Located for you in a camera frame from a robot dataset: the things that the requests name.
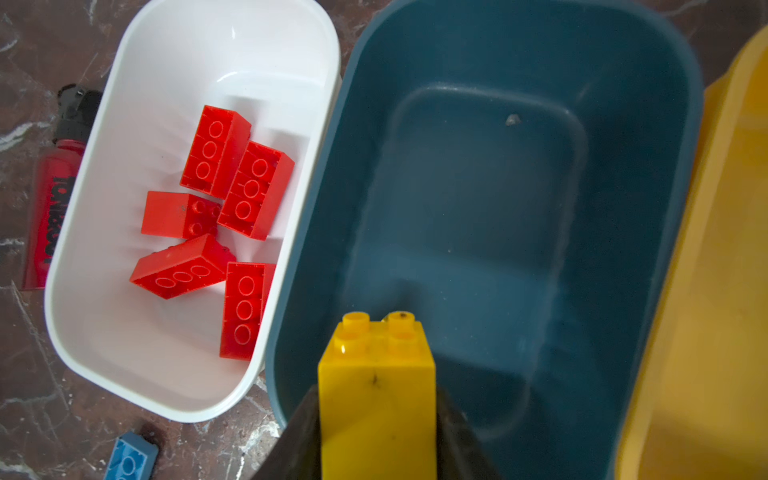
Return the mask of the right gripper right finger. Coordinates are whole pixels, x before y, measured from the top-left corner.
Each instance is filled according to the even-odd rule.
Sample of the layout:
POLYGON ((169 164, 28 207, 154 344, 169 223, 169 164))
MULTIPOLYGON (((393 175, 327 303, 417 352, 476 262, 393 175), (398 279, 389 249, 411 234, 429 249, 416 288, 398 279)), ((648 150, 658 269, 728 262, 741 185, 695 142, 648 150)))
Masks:
POLYGON ((502 476, 493 466, 464 414, 437 389, 437 474, 441 480, 491 480, 502 476))

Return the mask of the yellow square brick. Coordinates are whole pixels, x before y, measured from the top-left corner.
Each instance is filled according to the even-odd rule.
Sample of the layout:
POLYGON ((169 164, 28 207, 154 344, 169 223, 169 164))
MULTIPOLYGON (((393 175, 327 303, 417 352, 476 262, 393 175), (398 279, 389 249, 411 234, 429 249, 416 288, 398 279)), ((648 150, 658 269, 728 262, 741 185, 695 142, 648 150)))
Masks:
POLYGON ((345 314, 318 393, 323 478, 437 478, 436 364, 412 313, 345 314))

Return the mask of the small red square brick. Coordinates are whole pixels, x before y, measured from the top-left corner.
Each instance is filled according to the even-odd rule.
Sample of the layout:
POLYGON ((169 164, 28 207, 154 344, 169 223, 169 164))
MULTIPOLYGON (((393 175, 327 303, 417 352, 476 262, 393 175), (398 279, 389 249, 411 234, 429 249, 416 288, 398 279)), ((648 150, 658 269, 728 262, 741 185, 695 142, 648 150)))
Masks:
POLYGON ((221 205, 194 194, 149 191, 141 233, 189 240, 217 232, 221 205))

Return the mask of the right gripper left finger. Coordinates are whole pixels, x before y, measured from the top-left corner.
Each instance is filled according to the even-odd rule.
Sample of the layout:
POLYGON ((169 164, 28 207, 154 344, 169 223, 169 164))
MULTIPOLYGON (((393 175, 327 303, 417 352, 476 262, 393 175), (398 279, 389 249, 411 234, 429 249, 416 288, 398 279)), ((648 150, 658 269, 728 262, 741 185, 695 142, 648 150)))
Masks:
POLYGON ((304 395, 285 430, 252 480, 320 480, 321 432, 318 386, 304 395))

